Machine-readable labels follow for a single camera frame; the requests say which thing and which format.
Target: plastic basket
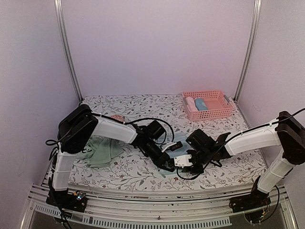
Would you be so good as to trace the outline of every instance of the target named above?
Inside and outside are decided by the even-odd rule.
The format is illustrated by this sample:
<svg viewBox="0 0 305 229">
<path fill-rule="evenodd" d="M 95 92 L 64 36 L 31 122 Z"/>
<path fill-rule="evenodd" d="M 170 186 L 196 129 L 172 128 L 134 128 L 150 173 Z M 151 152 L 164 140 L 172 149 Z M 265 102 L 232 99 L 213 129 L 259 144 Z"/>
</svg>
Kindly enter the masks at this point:
<svg viewBox="0 0 305 229">
<path fill-rule="evenodd" d="M 191 121 L 209 120 L 229 117 L 233 110 L 233 104 L 220 90 L 183 92 L 183 105 Z M 187 108 L 186 97 L 202 98 L 208 110 L 191 112 Z"/>
</svg>

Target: floral tablecloth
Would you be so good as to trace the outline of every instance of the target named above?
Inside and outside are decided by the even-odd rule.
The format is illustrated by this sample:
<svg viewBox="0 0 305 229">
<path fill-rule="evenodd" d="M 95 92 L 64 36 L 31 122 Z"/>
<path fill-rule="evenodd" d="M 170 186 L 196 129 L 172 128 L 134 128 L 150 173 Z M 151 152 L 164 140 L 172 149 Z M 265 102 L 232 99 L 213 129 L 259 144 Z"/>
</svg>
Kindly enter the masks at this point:
<svg viewBox="0 0 305 229">
<path fill-rule="evenodd" d="M 216 139 L 225 132 L 247 129 L 237 108 L 228 118 L 191 122 L 182 104 L 181 95 L 116 95 L 88 96 L 84 104 L 104 115 L 123 115 L 130 121 L 157 117 L 167 121 L 175 133 L 186 136 L 197 128 Z M 222 160 L 222 167 L 209 165 L 195 180 L 182 180 L 176 174 L 161 175 L 159 169 L 131 145 L 120 143 L 123 153 L 109 167 L 89 168 L 86 160 L 75 160 L 69 183 L 74 185 L 141 191 L 195 190 L 248 184 L 262 174 L 265 164 L 259 151 L 249 151 Z M 182 173 L 185 177 L 192 175 Z"/>
</svg>

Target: wall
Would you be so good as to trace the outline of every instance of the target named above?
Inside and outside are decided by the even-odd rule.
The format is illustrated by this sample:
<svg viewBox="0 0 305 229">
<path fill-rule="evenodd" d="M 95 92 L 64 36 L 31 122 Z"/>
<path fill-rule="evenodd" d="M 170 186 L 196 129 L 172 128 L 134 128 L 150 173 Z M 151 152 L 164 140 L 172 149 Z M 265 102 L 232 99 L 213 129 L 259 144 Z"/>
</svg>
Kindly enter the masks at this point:
<svg viewBox="0 0 305 229">
<path fill-rule="evenodd" d="M 77 105 L 53 1 L 0 1 L 0 228 L 16 229 L 59 121 Z"/>
<path fill-rule="evenodd" d="M 82 92 L 232 96 L 253 8 L 254 0 L 64 0 Z"/>
<path fill-rule="evenodd" d="M 305 2 L 262 3 L 261 17 L 249 71 L 239 106 L 251 126 L 266 123 L 283 110 L 305 107 Z M 305 113 L 296 116 L 305 125 Z M 264 150 L 270 164 L 276 148 Z M 305 165 L 285 179 L 285 187 L 300 228 L 305 228 Z"/>
</svg>

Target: blue rolled towel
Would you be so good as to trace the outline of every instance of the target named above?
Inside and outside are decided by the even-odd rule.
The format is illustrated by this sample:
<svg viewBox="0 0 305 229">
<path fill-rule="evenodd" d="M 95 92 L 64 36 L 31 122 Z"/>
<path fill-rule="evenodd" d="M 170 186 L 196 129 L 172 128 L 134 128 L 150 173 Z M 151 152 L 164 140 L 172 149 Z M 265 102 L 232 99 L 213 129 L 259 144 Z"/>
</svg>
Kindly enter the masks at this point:
<svg viewBox="0 0 305 229">
<path fill-rule="evenodd" d="M 204 101 L 202 98 L 196 98 L 195 99 L 195 105 L 198 109 L 198 111 L 206 111 L 208 108 L 206 107 Z"/>
</svg>

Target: green towel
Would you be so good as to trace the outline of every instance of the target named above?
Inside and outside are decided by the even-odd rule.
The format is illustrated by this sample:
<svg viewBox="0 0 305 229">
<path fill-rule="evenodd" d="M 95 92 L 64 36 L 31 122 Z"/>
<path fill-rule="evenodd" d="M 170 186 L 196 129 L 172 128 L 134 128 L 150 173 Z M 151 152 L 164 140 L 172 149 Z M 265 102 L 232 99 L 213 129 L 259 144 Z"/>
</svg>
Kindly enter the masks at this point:
<svg viewBox="0 0 305 229">
<path fill-rule="evenodd" d="M 89 159 L 87 167 L 107 167 L 111 159 L 122 153 L 116 140 L 91 137 L 83 151 L 76 155 L 78 160 Z"/>
</svg>

